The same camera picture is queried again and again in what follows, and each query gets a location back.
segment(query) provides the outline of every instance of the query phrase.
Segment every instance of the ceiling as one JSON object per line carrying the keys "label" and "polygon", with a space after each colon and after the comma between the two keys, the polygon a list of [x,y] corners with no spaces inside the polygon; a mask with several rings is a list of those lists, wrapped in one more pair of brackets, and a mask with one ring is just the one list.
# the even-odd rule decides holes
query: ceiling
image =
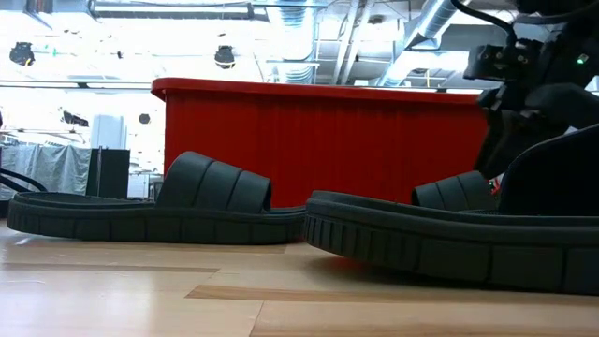
{"label": "ceiling", "polygon": [[[374,85],[394,59],[394,48],[405,24],[418,19],[423,1],[378,0],[368,23],[357,34],[358,18],[346,27],[353,0],[257,0],[215,3],[203,0],[4,0],[0,3],[0,54],[8,55],[16,42],[33,43],[36,61],[19,66],[0,57],[0,81],[114,81],[150,82],[158,77],[188,77],[232,81],[277,81],[277,66],[289,60],[282,51],[294,47],[266,20],[272,6],[316,8],[314,54],[293,61],[315,69],[314,81],[331,84],[338,56],[358,44],[346,84]],[[474,1],[471,7],[509,19],[514,15],[503,1]],[[247,20],[251,8],[252,20]],[[465,81],[472,35],[486,40],[502,37],[494,27],[461,13],[451,19],[442,36],[442,49],[459,62],[418,65],[402,82],[412,87],[485,88],[494,83]],[[231,45],[236,65],[223,70],[213,60],[219,45]],[[347,53],[342,57],[347,63]]]}

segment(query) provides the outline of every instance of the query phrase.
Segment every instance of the floor plank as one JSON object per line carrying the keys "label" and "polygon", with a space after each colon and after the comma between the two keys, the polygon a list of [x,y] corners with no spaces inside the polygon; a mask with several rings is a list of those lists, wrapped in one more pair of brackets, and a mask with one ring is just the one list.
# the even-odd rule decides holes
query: floor plank
{"label": "floor plank", "polygon": [[599,336],[599,299],[412,279],[314,249],[77,242],[0,223],[0,336]]}

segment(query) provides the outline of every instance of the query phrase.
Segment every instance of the red counter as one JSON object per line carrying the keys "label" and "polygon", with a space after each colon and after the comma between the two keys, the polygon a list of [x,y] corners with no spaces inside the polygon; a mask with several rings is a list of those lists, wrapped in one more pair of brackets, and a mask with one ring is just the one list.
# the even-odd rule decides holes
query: red counter
{"label": "red counter", "polygon": [[473,95],[159,79],[165,171],[185,151],[269,177],[273,206],[313,190],[409,202],[471,170],[486,132]]}

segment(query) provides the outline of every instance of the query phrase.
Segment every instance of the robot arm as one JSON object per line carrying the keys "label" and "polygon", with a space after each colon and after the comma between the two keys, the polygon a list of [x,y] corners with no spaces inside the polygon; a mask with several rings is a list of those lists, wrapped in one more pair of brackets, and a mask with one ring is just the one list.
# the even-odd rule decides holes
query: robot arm
{"label": "robot arm", "polygon": [[[557,24],[543,42],[518,39],[511,25],[476,13],[460,0],[452,3],[466,14],[502,26],[508,34],[505,46],[472,48],[464,71],[468,80],[502,82],[477,101],[487,114],[489,129],[475,169],[486,178],[505,172],[519,154],[562,135],[569,126],[599,122],[593,113],[599,111],[599,98],[585,91],[599,75],[599,0],[512,0],[521,13],[541,14],[516,22]],[[557,97],[584,102],[586,109],[564,110],[563,103],[548,103]]]}

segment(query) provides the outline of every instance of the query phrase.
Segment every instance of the ventilation duct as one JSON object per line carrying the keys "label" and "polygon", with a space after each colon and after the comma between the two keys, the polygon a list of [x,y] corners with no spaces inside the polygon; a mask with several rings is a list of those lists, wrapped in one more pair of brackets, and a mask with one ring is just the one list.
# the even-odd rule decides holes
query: ventilation duct
{"label": "ventilation duct", "polygon": [[[463,4],[470,2],[470,0],[460,1]],[[451,0],[427,0],[422,6],[422,12],[417,19],[416,27],[411,32],[406,32],[403,41],[397,44],[400,46],[400,55],[387,68],[377,84],[386,87],[400,86],[410,71],[418,67],[410,62],[413,57],[405,55],[403,51],[427,41],[432,41],[432,49],[438,49],[441,35],[447,30],[451,18],[457,11],[455,6],[451,4]]]}
{"label": "ventilation duct", "polygon": [[279,81],[293,84],[313,84],[314,66],[300,62],[314,58],[316,9],[306,7],[270,7],[267,9],[271,24],[281,32],[282,58],[290,64],[277,66]]}

